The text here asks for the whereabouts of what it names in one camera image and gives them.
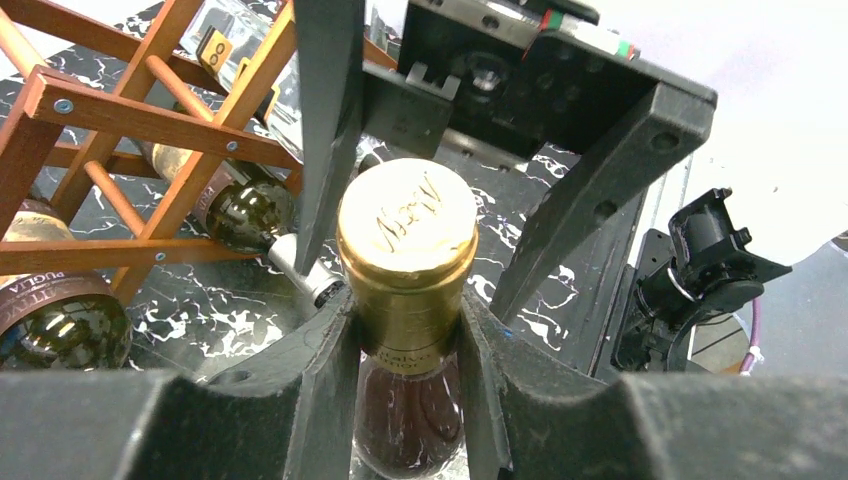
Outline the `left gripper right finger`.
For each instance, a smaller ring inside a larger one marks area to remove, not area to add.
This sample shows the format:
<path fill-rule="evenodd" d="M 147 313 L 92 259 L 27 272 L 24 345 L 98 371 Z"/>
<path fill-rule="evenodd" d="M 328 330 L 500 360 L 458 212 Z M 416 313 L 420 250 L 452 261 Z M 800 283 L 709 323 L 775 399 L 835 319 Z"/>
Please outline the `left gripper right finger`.
<path fill-rule="evenodd" d="M 839 377 L 625 374 L 603 383 L 462 301 L 474 479 L 843 479 Z"/>

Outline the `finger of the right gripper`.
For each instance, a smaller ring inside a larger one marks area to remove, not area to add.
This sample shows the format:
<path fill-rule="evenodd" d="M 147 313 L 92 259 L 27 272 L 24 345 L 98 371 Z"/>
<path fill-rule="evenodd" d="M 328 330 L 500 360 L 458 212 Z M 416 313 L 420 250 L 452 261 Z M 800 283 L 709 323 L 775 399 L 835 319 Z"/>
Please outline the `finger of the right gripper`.
<path fill-rule="evenodd" d="M 668 84 L 647 93 L 527 217 L 491 312 L 503 322 L 517 315 L 555 266 L 709 138 L 714 112 L 708 101 Z"/>
<path fill-rule="evenodd" d="M 362 133 L 363 1 L 295 1 L 303 144 L 295 268 L 310 273 Z"/>

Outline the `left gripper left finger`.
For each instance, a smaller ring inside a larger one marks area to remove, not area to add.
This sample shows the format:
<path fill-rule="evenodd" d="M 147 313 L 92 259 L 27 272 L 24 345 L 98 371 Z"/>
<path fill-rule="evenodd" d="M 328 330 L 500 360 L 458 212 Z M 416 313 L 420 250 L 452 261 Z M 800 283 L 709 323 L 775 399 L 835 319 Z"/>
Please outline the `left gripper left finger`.
<path fill-rule="evenodd" d="M 343 291 L 198 384 L 168 370 L 1 377 L 5 479 L 345 479 L 359 346 Z"/>

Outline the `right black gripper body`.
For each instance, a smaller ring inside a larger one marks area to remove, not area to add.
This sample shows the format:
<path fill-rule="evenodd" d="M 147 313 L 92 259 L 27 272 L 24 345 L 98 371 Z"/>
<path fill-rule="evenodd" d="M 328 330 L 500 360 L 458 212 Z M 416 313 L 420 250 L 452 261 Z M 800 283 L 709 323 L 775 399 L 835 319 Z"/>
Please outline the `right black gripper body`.
<path fill-rule="evenodd" d="M 636 54 L 585 7 L 411 1 L 395 69 L 364 69 L 363 129 L 419 156 L 441 143 L 582 154 L 659 84 Z"/>

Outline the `dark bottle gold cap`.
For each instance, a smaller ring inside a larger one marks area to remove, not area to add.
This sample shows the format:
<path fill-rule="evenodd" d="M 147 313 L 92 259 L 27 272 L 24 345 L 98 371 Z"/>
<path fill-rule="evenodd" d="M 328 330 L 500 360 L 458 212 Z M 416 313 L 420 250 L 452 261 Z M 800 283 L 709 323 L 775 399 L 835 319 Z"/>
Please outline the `dark bottle gold cap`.
<path fill-rule="evenodd" d="M 355 450 L 387 479 L 434 474 L 464 439 L 456 334 L 479 240 L 474 195 L 444 165 L 391 160 L 347 188 L 336 240 L 364 355 Z"/>

